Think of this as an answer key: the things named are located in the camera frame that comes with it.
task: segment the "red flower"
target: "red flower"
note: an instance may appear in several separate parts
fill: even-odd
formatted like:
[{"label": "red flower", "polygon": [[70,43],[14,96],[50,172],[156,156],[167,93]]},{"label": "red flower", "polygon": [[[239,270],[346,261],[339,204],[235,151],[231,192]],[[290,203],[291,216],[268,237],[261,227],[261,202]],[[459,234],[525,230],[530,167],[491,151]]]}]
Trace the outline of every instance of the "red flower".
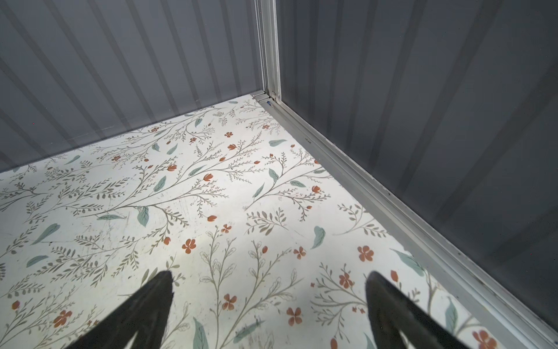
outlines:
[{"label": "red flower", "polygon": [[300,315],[302,315],[302,311],[300,310],[300,308],[296,308],[294,312],[292,311],[292,308],[287,309],[287,315],[291,317],[288,320],[289,326],[293,326],[295,322],[297,324],[300,324],[302,322],[302,318],[300,318]]},{"label": "red flower", "polygon": [[295,250],[293,251],[293,253],[294,253],[295,255],[297,255],[296,257],[297,257],[298,259],[301,259],[302,257],[306,256],[306,252],[304,251],[304,248],[302,248],[302,246],[301,246],[298,250],[295,249]]},{"label": "red flower", "polygon": [[498,343],[494,338],[490,338],[486,331],[479,331],[476,333],[473,331],[473,337],[479,342],[479,349],[496,349]]},{"label": "red flower", "polygon": [[56,317],[56,319],[54,319],[54,328],[58,327],[58,326],[62,326],[63,324],[66,323],[66,319],[69,318],[71,316],[71,312],[66,312],[65,310],[62,310],[60,312],[60,315]]},{"label": "red flower", "polygon": [[227,308],[229,310],[233,310],[234,309],[233,303],[237,301],[237,296],[233,296],[232,298],[230,298],[229,294],[227,293],[224,298],[226,302],[223,303],[223,310],[226,310]]},{"label": "red flower", "polygon": [[372,256],[374,255],[374,251],[372,251],[370,249],[370,247],[368,246],[363,246],[363,247],[358,247],[357,248],[358,252],[360,253],[360,255],[358,256],[360,258],[361,261],[364,262],[364,260],[368,260],[368,261],[372,261]]},{"label": "red flower", "polygon": [[190,254],[196,248],[196,239],[186,240],[186,244],[182,245],[182,249],[186,250],[186,254]]},{"label": "red flower", "polygon": [[339,275],[339,285],[345,288],[349,288],[349,286],[353,286],[354,282],[350,280],[349,277],[350,275],[347,272],[344,275]]}]

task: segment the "teal leaf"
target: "teal leaf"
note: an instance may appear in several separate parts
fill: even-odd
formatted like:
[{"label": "teal leaf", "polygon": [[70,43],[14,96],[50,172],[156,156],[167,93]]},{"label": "teal leaf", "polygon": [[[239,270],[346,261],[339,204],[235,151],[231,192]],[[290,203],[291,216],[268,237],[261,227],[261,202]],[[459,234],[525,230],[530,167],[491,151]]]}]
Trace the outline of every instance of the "teal leaf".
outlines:
[{"label": "teal leaf", "polygon": [[455,332],[455,326],[457,325],[458,314],[457,309],[450,298],[450,305],[446,309],[446,329],[449,333],[453,334]]},{"label": "teal leaf", "polygon": [[60,228],[60,225],[56,224],[56,223],[53,223],[53,224],[49,225],[49,227],[47,229],[45,229],[45,231],[42,232],[41,236],[39,236],[39,238],[37,240],[35,240],[35,242],[32,243],[32,245],[41,242],[45,237],[47,237],[48,235],[51,235],[52,233],[57,231],[59,228]]},{"label": "teal leaf", "polygon": [[272,169],[270,169],[270,177],[273,178],[274,183],[276,183],[277,180],[279,179],[279,176]]},{"label": "teal leaf", "polygon": [[195,175],[195,174],[198,173],[204,166],[205,166],[205,165],[200,166],[200,167],[198,167],[197,169],[192,170],[192,172],[188,173],[188,176],[193,176],[193,175]]},{"label": "teal leaf", "polygon": [[74,156],[73,159],[71,159],[70,161],[66,162],[66,165],[67,165],[67,164],[71,164],[72,162],[74,162],[74,161],[77,160],[77,159],[79,159],[79,155]]},{"label": "teal leaf", "polygon": [[171,155],[172,153],[174,153],[174,151],[176,150],[176,147],[178,147],[178,144],[175,145],[174,147],[172,147],[172,148],[167,152],[167,155]]},{"label": "teal leaf", "polygon": [[256,330],[256,328],[260,327],[262,323],[264,323],[265,321],[256,321],[251,325],[248,325],[244,328],[242,328],[236,336],[234,336],[233,339],[233,343],[238,343],[240,342],[244,337],[246,337],[247,335],[249,335],[250,333],[254,332]]},{"label": "teal leaf", "polygon": [[323,228],[315,226],[314,227],[314,234],[316,234],[316,236],[314,237],[314,245],[312,246],[311,250],[320,246],[321,243],[324,242],[325,230]]},{"label": "teal leaf", "polygon": [[167,176],[164,176],[163,178],[161,178],[159,180],[159,183],[157,183],[157,185],[155,185],[155,188],[153,188],[153,191],[158,192],[159,190],[163,189],[163,187],[165,186],[166,181],[167,181]]},{"label": "teal leaf", "polygon": [[139,207],[138,222],[143,226],[147,225],[147,222],[149,222],[149,207]]},{"label": "teal leaf", "polygon": [[194,318],[194,323],[196,324],[196,332],[194,333],[194,342],[192,345],[193,349],[209,349],[208,339],[205,336],[204,327],[201,323]]},{"label": "teal leaf", "polygon": [[295,187],[306,188],[306,186],[304,184],[300,183],[297,180],[292,180],[292,181],[290,181],[290,183],[291,183],[291,185],[294,185]]},{"label": "teal leaf", "polygon": [[413,256],[396,251],[392,248],[390,250],[397,253],[401,261],[405,263],[408,267],[410,267],[412,270],[414,270],[419,276],[424,276],[424,269],[420,266],[420,264],[418,264],[418,262]]},{"label": "teal leaf", "polygon": [[30,266],[32,266],[33,264],[42,261],[43,259],[48,258],[48,256],[36,256],[33,257],[29,260],[29,262],[27,262],[27,267],[29,268]]},{"label": "teal leaf", "polygon": [[124,219],[124,217],[117,216],[116,214],[106,214],[97,218],[97,221],[111,221],[113,219]]},{"label": "teal leaf", "polygon": [[364,335],[366,336],[366,349],[376,349],[376,346],[374,345],[374,343],[372,343],[370,338],[368,338],[366,333]]},{"label": "teal leaf", "polygon": [[262,184],[262,186],[261,186],[258,190],[256,190],[256,193],[252,196],[253,198],[255,198],[256,196],[258,196],[258,195],[260,195],[260,194],[262,193],[262,190],[263,190],[263,186],[264,186],[264,185],[265,185],[265,183]]},{"label": "teal leaf", "polygon": [[274,141],[270,141],[270,145],[271,145],[272,147],[276,147],[276,146],[278,146],[279,144],[281,144],[281,143],[283,143],[283,142],[286,142],[286,141],[287,141],[287,140],[274,140]]}]

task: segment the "gray wall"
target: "gray wall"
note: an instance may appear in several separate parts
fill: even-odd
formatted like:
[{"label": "gray wall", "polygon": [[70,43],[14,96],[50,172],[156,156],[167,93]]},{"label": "gray wall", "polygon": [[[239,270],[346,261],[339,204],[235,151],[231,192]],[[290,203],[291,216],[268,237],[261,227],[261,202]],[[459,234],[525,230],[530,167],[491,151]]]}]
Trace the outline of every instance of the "gray wall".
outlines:
[{"label": "gray wall", "polygon": [[558,328],[558,2],[278,3],[283,101]]},{"label": "gray wall", "polygon": [[0,172],[262,88],[253,0],[0,0]]}]

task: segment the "floral wallpaper surface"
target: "floral wallpaper surface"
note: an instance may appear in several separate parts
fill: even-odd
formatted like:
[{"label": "floral wallpaper surface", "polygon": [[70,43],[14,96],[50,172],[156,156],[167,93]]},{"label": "floral wallpaper surface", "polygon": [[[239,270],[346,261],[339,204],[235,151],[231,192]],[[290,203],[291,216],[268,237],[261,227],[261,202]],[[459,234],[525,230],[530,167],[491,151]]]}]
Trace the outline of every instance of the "floral wallpaper surface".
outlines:
[{"label": "floral wallpaper surface", "polygon": [[372,270],[470,347],[502,347],[249,95],[0,188],[2,349],[62,348],[161,270],[166,349],[375,348]]}]

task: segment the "corrugated panel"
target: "corrugated panel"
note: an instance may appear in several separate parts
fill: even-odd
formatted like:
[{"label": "corrugated panel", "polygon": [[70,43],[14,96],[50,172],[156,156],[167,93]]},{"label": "corrugated panel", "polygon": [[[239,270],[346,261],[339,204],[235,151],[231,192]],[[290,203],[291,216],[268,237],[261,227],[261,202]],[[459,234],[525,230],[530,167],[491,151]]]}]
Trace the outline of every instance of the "corrugated panel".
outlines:
[{"label": "corrugated panel", "polygon": [[282,100],[558,328],[558,3],[279,5]]},{"label": "corrugated panel", "polygon": [[0,0],[0,171],[262,88],[251,0]]}]

